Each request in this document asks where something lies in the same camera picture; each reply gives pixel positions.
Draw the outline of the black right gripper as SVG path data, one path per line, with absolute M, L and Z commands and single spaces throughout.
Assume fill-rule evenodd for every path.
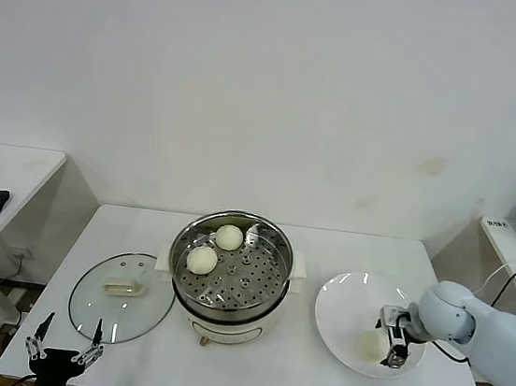
M 410 321 L 410 315 L 404 313 L 400 313 L 394 318 L 393 325 L 389 329 L 390 349 L 387 356 L 380 361 L 382 365 L 397 369 L 404 365 L 408 359 L 409 342 L 406 340 L 404 329 Z

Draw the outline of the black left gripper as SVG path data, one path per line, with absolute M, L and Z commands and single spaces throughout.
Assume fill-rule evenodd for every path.
M 66 386 L 72 378 L 80 376 L 85 365 L 90 366 L 103 354 L 103 320 L 99 319 L 91 345 L 82 352 L 43 347 L 44 337 L 50 329 L 55 313 L 51 312 L 41 322 L 32 336 L 25 338 L 29 356 L 29 369 L 36 375 L 33 386 Z

